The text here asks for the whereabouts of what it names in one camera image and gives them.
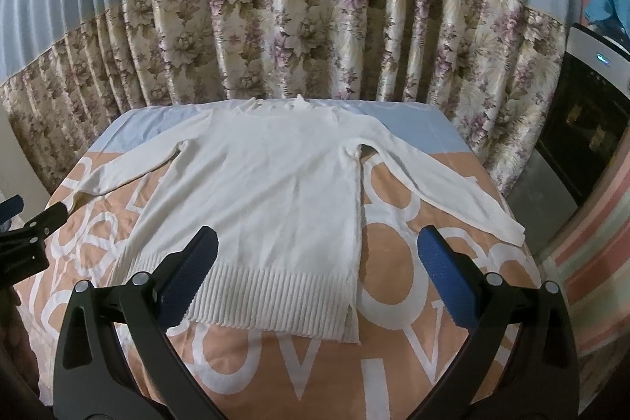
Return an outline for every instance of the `sweater's right sleeve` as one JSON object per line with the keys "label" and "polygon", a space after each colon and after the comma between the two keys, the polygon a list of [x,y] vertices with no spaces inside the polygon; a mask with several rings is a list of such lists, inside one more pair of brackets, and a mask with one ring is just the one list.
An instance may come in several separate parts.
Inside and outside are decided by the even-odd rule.
{"label": "sweater's right sleeve", "polygon": [[211,118],[212,109],[188,118],[92,171],[63,201],[68,213],[76,208],[82,195],[102,196],[159,168],[184,149],[188,140],[202,134]]}

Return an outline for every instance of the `curtain fold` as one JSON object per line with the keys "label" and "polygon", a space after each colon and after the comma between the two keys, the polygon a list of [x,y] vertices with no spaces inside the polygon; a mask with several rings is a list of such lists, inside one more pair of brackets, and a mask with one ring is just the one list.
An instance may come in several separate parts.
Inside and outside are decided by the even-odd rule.
{"label": "curtain fold", "polygon": [[66,33],[0,100],[50,191],[129,109],[302,94],[436,105],[506,194],[565,34],[519,0],[128,0]]}

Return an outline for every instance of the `hand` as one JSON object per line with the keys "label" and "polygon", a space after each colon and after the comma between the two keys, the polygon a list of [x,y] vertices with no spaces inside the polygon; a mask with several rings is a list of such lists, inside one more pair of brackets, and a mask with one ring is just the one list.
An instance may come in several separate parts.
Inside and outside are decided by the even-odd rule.
{"label": "hand", "polygon": [[0,290],[0,344],[26,384],[39,397],[37,357],[18,312],[20,304],[20,297],[13,287]]}

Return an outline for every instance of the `sweater sleeve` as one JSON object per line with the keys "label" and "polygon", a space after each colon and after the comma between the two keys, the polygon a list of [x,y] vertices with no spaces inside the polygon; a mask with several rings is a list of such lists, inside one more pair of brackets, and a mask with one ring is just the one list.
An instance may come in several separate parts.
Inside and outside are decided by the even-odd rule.
{"label": "sweater sleeve", "polygon": [[376,118],[366,118],[370,120],[360,124],[359,143],[379,152],[392,174],[421,200],[501,241],[523,245],[525,228],[497,200],[448,166],[397,138]]}
{"label": "sweater sleeve", "polygon": [[189,140],[203,133],[210,118],[212,109],[192,116],[83,177],[63,201],[68,213],[76,208],[81,195],[102,196],[168,162],[184,149]]}

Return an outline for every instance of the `ribbed hem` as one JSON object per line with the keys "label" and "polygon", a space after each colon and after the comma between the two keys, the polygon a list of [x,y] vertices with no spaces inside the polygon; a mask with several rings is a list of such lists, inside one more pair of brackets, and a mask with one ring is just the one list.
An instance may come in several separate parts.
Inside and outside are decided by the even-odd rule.
{"label": "ribbed hem", "polygon": [[[154,255],[137,259],[126,279],[140,270],[151,272],[162,259]],[[353,328],[356,297],[356,274],[341,278],[215,262],[185,318],[359,343]]]}

